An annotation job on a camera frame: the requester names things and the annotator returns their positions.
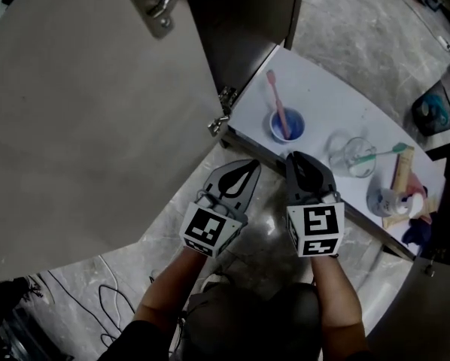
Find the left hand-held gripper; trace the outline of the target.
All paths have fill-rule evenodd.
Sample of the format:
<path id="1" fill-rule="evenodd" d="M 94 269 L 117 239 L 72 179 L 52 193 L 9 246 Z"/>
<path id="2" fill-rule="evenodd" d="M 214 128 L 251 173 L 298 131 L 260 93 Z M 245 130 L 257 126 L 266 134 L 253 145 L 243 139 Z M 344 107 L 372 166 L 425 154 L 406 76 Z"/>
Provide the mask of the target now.
<path id="1" fill-rule="evenodd" d="M 179 231 L 183 245 L 212 258 L 224 252 L 248 224 L 243 212 L 260 173 L 257 159 L 237 160 L 216 168 L 205 182 L 206 191 L 200 190 L 197 200 L 188 205 Z"/>

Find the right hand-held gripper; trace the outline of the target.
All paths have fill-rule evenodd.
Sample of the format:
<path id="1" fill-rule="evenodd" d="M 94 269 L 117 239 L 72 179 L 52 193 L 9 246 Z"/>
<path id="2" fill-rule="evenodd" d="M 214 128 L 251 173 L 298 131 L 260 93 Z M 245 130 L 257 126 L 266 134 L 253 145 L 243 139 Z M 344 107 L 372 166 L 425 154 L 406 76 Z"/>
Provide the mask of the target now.
<path id="1" fill-rule="evenodd" d="M 331 170 L 308 154 L 294 151 L 285 161 L 287 230 L 298 257 L 334 256 L 345 231 L 343 202 L 307 205 L 314 196 L 337 191 Z"/>

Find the clear glass cup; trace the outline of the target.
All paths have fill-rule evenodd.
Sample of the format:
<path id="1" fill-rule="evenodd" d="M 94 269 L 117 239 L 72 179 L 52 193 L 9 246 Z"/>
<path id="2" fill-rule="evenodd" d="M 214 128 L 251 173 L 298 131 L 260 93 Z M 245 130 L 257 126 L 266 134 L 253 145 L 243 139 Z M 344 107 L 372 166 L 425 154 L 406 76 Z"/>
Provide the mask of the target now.
<path id="1" fill-rule="evenodd" d="M 352 138 L 330 156 L 330 169 L 338 177 L 369 177 L 375 171 L 376 158 L 365 158 L 375 153 L 376 148 L 366 139 Z"/>

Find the blue plastic cup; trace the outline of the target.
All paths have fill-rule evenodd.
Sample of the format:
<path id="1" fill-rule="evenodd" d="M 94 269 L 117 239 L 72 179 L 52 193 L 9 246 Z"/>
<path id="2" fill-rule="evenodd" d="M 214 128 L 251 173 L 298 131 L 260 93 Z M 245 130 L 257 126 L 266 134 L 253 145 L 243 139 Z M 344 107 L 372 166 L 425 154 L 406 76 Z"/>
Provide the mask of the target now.
<path id="1" fill-rule="evenodd" d="M 301 113 L 293 108 L 284 108 L 285 119 L 290 132 L 288 138 L 285 137 L 281 118 L 277 111 L 274 111 L 269 118 L 269 127 L 272 137 L 280 143 L 290 143 L 300 139 L 305 131 L 305 120 Z"/>

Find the dark vanity cabinet with sink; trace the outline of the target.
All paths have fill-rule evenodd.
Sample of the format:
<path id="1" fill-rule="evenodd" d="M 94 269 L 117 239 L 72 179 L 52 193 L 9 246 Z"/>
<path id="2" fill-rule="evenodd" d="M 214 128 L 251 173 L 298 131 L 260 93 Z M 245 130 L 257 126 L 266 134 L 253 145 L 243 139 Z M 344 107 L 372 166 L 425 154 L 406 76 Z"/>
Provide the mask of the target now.
<path id="1" fill-rule="evenodd" d="M 384 228 L 366 196 L 390 187 L 397 156 L 376 159 L 366 178 L 338 177 L 349 217 L 406 258 L 446 249 L 450 265 L 450 130 L 422 135 L 413 103 L 438 80 L 450 88 L 450 56 L 427 27 L 433 18 L 413 0 L 187 0 L 218 91 L 237 89 L 230 135 L 284 167 L 292 150 L 328 163 L 360 137 L 379 153 L 403 142 L 415 149 L 412 171 L 437 198 L 424 246 L 401 241 L 409 221 Z M 275 72 L 285 107 L 301 113 L 300 139 L 280 143 L 269 118 L 277 111 L 266 72 Z"/>

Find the green toothbrush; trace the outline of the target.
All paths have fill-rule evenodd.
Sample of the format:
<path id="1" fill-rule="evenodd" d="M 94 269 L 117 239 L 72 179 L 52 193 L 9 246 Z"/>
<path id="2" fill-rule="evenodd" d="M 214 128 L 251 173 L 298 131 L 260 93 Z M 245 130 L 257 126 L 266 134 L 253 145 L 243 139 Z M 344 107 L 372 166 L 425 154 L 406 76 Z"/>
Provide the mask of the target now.
<path id="1" fill-rule="evenodd" d="M 371 160 L 376 159 L 378 156 L 390 155 L 390 154 L 400 154 L 404 152 L 409 146 L 404 143 L 398 143 L 393 146 L 390 150 L 381 153 L 371 153 L 369 155 L 360 156 L 354 159 L 354 165 L 363 164 Z"/>

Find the pink toothbrush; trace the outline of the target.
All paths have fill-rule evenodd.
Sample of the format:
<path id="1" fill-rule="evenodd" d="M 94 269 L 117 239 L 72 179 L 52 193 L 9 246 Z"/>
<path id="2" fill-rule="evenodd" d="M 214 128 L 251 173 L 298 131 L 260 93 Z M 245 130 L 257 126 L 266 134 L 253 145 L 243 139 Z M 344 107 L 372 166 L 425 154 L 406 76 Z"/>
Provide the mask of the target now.
<path id="1" fill-rule="evenodd" d="M 284 139 L 288 140 L 290 138 L 290 128 L 287 124 L 287 118 L 286 118 L 286 113 L 284 111 L 284 106 L 280 100 L 278 90 L 276 87 L 275 72 L 272 69 L 268 70 L 266 72 L 266 77 L 267 77 L 269 84 L 271 85 L 271 88 L 272 88 L 272 91 L 273 91 L 273 94 L 275 97 L 275 105 L 277 108 L 277 113 L 278 113 L 279 119 L 281 121 Z"/>

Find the person's left forearm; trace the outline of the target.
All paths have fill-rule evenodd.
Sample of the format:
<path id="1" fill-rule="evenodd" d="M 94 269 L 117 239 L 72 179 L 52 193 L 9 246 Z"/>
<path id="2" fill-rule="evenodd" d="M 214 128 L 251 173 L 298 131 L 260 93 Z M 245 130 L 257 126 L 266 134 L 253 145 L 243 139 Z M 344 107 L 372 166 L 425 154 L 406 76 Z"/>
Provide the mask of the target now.
<path id="1" fill-rule="evenodd" d="M 173 328 L 207 258 L 184 248 L 148 287 L 133 320 L 147 321 L 162 331 Z"/>

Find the person's right forearm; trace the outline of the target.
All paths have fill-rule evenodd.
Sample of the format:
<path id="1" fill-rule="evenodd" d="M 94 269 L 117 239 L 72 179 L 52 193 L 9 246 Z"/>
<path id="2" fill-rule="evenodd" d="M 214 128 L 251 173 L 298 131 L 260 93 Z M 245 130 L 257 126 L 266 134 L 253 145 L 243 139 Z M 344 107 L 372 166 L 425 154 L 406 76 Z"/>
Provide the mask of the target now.
<path id="1" fill-rule="evenodd" d="M 332 338 L 364 341 L 359 298 L 337 258 L 312 257 L 312 271 L 322 307 L 322 328 Z"/>

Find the pink cloth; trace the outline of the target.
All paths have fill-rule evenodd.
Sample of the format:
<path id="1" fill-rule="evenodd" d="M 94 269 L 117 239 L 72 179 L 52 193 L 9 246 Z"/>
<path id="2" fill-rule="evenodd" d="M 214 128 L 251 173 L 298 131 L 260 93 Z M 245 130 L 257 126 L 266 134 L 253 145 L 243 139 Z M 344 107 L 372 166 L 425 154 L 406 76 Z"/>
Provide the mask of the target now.
<path id="1" fill-rule="evenodd" d="M 425 223 L 431 225 L 432 217 L 430 215 L 430 201 L 428 199 L 427 190 L 424 188 L 417 175 L 413 171 L 409 173 L 406 192 L 409 196 L 412 197 L 415 197 L 416 194 L 420 194 L 422 197 L 421 202 L 413 202 L 411 218 L 422 219 Z"/>

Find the dark blue cloth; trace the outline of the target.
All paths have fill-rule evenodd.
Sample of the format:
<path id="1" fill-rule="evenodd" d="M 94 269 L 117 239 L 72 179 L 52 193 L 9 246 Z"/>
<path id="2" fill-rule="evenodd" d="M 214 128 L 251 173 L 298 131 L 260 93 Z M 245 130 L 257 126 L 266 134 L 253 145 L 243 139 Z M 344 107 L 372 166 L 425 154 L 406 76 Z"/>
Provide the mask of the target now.
<path id="1" fill-rule="evenodd" d="M 416 244 L 418 246 L 426 245 L 432 235 L 432 228 L 429 223 L 422 219 L 411 219 L 409 228 L 404 233 L 401 241 L 404 244 Z"/>

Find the person's grey trousers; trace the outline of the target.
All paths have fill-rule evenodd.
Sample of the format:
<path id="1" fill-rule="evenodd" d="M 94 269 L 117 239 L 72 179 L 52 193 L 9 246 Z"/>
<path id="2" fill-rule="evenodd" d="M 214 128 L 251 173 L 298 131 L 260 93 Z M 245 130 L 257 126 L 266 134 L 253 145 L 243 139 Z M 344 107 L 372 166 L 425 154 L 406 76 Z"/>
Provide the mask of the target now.
<path id="1" fill-rule="evenodd" d="M 294 283 L 264 300 L 214 283 L 190 297 L 175 361 L 318 361 L 321 304 L 311 284 Z"/>

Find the black mesh waste bin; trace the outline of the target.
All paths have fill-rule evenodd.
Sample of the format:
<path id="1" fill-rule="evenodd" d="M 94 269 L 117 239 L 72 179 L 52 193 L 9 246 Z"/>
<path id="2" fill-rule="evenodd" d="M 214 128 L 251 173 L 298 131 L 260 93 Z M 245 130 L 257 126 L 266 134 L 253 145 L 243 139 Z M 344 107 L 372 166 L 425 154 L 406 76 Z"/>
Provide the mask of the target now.
<path id="1" fill-rule="evenodd" d="M 450 88 L 438 80 L 413 103 L 412 118 L 427 137 L 450 130 Z"/>

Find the grey cabinet door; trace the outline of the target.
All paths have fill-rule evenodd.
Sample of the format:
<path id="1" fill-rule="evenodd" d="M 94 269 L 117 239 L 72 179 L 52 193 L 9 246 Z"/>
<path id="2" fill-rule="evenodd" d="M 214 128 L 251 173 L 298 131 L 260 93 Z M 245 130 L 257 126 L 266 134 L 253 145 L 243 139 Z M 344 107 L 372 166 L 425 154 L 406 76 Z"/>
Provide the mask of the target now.
<path id="1" fill-rule="evenodd" d="M 397 296 L 367 336 L 376 361 L 450 361 L 450 265 L 435 275 L 417 258 Z"/>
<path id="2" fill-rule="evenodd" d="M 0 18 L 0 281 L 136 242 L 215 144 L 187 0 L 14 0 Z"/>

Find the person's black shirt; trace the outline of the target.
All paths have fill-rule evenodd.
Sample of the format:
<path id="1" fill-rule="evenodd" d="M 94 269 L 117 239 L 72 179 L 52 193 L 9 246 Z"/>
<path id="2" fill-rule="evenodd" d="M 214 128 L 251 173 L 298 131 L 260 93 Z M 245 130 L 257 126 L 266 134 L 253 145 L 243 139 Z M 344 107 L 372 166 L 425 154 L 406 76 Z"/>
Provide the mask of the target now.
<path id="1" fill-rule="evenodd" d="M 147 321 L 133 321 L 98 361 L 318 361 L 318 324 L 282 327 L 261 323 L 207 325 L 188 318 L 181 349 L 169 355 L 164 335 Z"/>

